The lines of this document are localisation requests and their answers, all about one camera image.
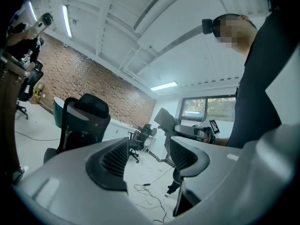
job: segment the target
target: dark shirt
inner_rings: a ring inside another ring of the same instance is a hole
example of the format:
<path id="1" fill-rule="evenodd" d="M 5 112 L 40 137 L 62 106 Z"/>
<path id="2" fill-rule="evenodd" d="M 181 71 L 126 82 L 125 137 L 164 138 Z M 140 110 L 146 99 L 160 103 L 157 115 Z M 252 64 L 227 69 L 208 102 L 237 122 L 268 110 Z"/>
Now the dark shirt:
<path id="1" fill-rule="evenodd" d="M 280 118 L 265 90 L 288 62 L 296 45 L 290 26 L 279 12 L 267 17 L 259 29 L 245 63 L 237 90 L 235 120 L 228 147 L 243 148 L 264 133 L 277 128 Z"/>
<path id="2" fill-rule="evenodd" d="M 26 24 L 20 23 L 16 25 L 13 29 L 9 30 L 9 33 L 20 33 L 25 31 Z M 38 55 L 40 52 L 40 42 L 39 38 L 35 39 L 24 39 L 13 46 L 7 46 L 6 50 L 13 55 L 17 60 L 20 60 L 28 50 L 32 50 L 32 55 L 30 56 L 30 62 L 36 63 L 38 60 Z"/>

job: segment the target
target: chair base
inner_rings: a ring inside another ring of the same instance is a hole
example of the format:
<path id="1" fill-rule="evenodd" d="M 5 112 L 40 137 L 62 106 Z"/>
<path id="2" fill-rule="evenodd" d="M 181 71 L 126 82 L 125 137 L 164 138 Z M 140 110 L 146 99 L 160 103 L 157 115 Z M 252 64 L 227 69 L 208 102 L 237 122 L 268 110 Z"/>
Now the chair base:
<path id="1" fill-rule="evenodd" d="M 136 160 L 136 163 L 139 163 L 139 160 L 137 159 L 137 157 L 139 155 L 136 152 L 133 152 L 133 151 L 134 151 L 133 149 L 130 149 L 129 150 L 129 155 L 132 156 Z"/>
<path id="2" fill-rule="evenodd" d="M 19 110 L 21 113 L 25 114 L 26 115 L 26 120 L 28 120 L 28 114 L 26 113 L 27 112 L 26 107 L 20 106 L 19 102 L 18 102 L 17 103 L 17 110 Z"/>

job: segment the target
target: window frame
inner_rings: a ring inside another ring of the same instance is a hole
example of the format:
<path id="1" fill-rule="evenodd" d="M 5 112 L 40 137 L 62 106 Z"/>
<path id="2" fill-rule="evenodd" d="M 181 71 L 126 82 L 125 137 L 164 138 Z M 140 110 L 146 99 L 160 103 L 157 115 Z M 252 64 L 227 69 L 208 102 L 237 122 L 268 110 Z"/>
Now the window frame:
<path id="1" fill-rule="evenodd" d="M 182 103 L 181 103 L 178 122 L 179 122 L 179 124 L 181 124 L 181 120 L 199 121 L 199 122 L 205 121 L 206 118 L 207 118 L 208 99 L 210 99 L 210 98 L 235 98 L 235 97 L 236 97 L 235 94 L 232 94 L 232 95 L 219 95 L 219 96 L 205 96 L 205 97 L 184 97 L 182 99 Z M 205 99 L 204 117 L 203 118 L 192 118 L 192 117 L 189 117 L 189 116 L 182 116 L 185 101 L 186 100 L 198 100 L 198 99 Z"/>

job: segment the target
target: person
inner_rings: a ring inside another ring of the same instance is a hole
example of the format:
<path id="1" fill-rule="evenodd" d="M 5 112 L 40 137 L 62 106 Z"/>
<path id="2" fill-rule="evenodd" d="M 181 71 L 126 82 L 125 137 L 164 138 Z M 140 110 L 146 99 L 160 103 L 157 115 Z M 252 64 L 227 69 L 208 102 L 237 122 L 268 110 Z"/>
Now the person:
<path id="1" fill-rule="evenodd" d="M 281 124 L 265 91 L 288 62 L 298 42 L 288 21 L 279 10 L 274 10 L 259 30 L 247 16 L 238 14 L 202 22 L 204 34 L 213 33 L 219 42 L 247 57 L 236 89 L 232 133 L 229 138 L 216 138 L 215 145 L 242 149 L 247 142 L 258 140 Z M 174 181 L 166 196 L 179 186 Z"/>
<path id="2" fill-rule="evenodd" d="M 40 33 L 44 31 L 48 25 L 45 24 L 45 28 L 38 33 L 35 27 L 43 20 L 44 16 L 52 16 L 49 13 L 43 14 L 40 19 L 37 20 L 35 25 L 31 27 L 26 23 L 19 23 L 13 29 L 10 29 L 9 35 L 6 41 L 6 50 L 13 55 L 17 60 L 20 60 L 28 50 L 32 51 L 30 56 L 30 64 L 27 70 L 34 69 L 35 63 L 38 60 L 38 55 L 41 49 Z"/>

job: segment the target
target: chair headrest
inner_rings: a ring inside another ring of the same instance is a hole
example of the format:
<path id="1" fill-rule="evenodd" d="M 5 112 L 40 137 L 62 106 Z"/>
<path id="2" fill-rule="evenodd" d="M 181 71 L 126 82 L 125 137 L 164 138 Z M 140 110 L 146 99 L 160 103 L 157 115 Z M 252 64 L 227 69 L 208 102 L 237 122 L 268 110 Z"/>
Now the chair headrest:
<path id="1" fill-rule="evenodd" d="M 108 104 L 105 101 L 89 93 L 84 94 L 74 104 L 74 107 L 104 119 L 106 119 L 109 115 Z"/>

